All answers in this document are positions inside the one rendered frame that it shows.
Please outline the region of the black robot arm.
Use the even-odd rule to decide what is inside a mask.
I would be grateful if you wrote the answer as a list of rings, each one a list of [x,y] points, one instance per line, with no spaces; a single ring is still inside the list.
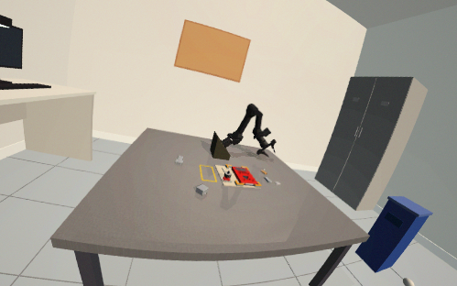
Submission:
[[[226,149],[231,144],[236,145],[242,141],[242,139],[244,138],[243,132],[245,131],[245,128],[247,127],[251,118],[254,116],[256,116],[256,125],[253,128],[254,139],[256,138],[258,140],[258,142],[260,142],[267,135],[269,135],[271,133],[267,127],[262,131],[261,120],[262,120],[263,114],[260,111],[258,111],[257,107],[255,107],[253,104],[250,104],[247,107],[245,117],[244,117],[243,121],[241,122],[240,126],[237,128],[237,130],[234,131],[233,133],[228,133],[227,138],[225,138],[224,140],[221,140]]]

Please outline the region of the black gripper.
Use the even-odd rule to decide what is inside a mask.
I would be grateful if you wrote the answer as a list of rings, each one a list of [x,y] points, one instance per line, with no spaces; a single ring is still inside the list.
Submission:
[[[267,142],[265,141],[265,139],[263,139],[262,141],[259,142],[261,144],[261,146],[263,147],[262,149],[258,150],[257,151],[257,154],[260,155],[260,154],[264,154],[265,156],[267,156],[269,158],[269,156],[265,153],[265,149],[269,146],[271,146],[271,148],[273,149],[273,151],[275,152],[274,150],[274,144],[276,144],[277,142],[273,139],[270,141],[269,144],[267,144]],[[276,153],[276,152],[275,152]]]

